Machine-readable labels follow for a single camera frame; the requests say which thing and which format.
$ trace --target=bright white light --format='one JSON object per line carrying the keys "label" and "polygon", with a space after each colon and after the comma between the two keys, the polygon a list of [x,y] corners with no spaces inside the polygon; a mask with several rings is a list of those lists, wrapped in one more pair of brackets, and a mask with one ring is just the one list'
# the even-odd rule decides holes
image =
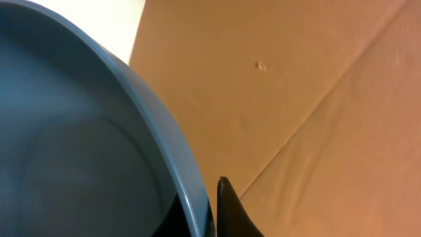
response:
{"label": "bright white light", "polygon": [[29,1],[67,18],[128,64],[145,0]]}

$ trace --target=brown surface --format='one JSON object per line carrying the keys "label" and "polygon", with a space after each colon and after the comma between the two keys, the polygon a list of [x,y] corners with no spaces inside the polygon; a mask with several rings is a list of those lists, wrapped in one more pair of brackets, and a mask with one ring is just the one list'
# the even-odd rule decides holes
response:
{"label": "brown surface", "polygon": [[419,236],[421,1],[146,2],[131,66],[267,236]]}

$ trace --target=small mark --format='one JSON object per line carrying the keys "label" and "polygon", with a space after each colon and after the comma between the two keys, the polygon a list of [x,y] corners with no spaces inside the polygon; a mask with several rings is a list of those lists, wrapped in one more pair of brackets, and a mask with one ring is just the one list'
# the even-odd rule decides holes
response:
{"label": "small mark", "polygon": [[270,64],[264,64],[262,60],[258,60],[256,63],[256,67],[261,71],[261,72],[270,72]]}

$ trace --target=crease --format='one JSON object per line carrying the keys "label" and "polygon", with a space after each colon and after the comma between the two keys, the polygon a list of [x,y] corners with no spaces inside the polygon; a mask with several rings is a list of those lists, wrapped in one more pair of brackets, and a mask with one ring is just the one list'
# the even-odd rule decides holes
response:
{"label": "crease", "polygon": [[400,6],[397,7],[396,11],[392,13],[387,19],[384,20],[384,23],[379,27],[378,31],[372,36],[370,40],[368,40],[365,47],[362,48],[360,53],[355,57],[354,61],[343,71],[343,73],[338,77],[338,80],[332,85],[332,87],[322,96],[320,101],[310,110],[308,115],[305,119],[297,126],[294,132],[289,136],[286,142],[282,145],[279,151],[271,158],[268,164],[259,172],[255,179],[244,189],[243,193],[239,195],[239,198],[243,198],[244,195],[249,191],[250,187],[262,176],[265,170],[270,166],[271,163],[277,158],[277,156],[282,152],[284,147],[287,146],[288,143],[291,142],[292,138],[300,131],[300,129],[308,122],[308,120],[315,114],[318,108],[323,104],[330,95],[336,90],[336,88],[340,85],[340,83],[344,80],[346,75],[355,67],[355,65],[362,59],[364,56],[373,48],[373,46],[380,40],[380,38],[385,34],[387,29],[396,21],[397,17],[403,12],[406,6],[412,2],[412,0],[405,0],[401,3]]}

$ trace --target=gray bowl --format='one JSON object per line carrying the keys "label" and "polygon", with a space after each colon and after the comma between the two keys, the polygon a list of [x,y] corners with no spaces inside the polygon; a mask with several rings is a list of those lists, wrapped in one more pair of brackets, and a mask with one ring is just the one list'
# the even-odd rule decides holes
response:
{"label": "gray bowl", "polygon": [[150,236],[176,196],[190,234],[212,235],[195,159],[145,82],[60,15],[0,0],[0,236]]}

